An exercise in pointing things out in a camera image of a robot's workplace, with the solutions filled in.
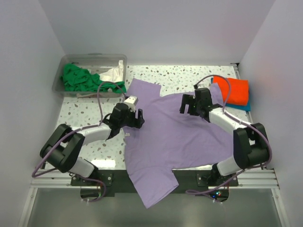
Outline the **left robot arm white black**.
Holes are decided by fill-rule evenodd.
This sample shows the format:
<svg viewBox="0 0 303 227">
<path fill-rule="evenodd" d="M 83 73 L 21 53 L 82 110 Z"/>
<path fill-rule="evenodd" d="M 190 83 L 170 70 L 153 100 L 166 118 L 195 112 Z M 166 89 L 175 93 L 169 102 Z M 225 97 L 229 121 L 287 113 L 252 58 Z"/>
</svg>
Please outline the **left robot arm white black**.
<svg viewBox="0 0 303 227">
<path fill-rule="evenodd" d="M 79 157 L 82 146 L 109 140 L 125 126 L 139 129 L 144 122 L 142 109 L 133 110 L 126 102 L 118 103 L 100 124 L 78 129 L 59 125 L 42 147 L 40 157 L 60 172 L 79 175 L 86 185 L 94 185 L 98 181 L 98 168 Z"/>
</svg>

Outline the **purple t shirt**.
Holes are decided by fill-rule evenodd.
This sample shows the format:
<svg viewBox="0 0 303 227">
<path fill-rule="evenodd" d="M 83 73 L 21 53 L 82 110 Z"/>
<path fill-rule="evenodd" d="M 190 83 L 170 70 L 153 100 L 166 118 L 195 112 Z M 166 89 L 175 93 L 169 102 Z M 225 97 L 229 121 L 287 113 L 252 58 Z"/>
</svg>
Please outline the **purple t shirt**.
<svg viewBox="0 0 303 227">
<path fill-rule="evenodd" d="M 232 135 L 198 116 L 179 113 L 182 94 L 160 95 L 160 85 L 134 79 L 145 123 L 125 127 L 125 165 L 144 206 L 150 208 L 178 183 L 173 169 L 211 165 L 233 153 Z"/>
</svg>

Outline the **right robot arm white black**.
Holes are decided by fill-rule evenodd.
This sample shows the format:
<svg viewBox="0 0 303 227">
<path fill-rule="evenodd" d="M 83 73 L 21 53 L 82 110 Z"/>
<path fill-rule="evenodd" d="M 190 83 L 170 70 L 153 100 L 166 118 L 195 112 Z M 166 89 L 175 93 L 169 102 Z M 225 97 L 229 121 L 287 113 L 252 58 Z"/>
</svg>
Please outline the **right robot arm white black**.
<svg viewBox="0 0 303 227">
<path fill-rule="evenodd" d="M 232 135 L 233 154 L 228 159 L 216 163 L 208 176 L 203 178 L 207 185 L 223 185 L 228 177 L 233 177 L 240 170 L 260 166 L 271 160 L 271 150 L 264 126 L 242 121 L 215 104 L 208 88 L 195 87 L 195 94 L 182 96 L 180 113 L 199 116 L 215 124 Z"/>
</svg>

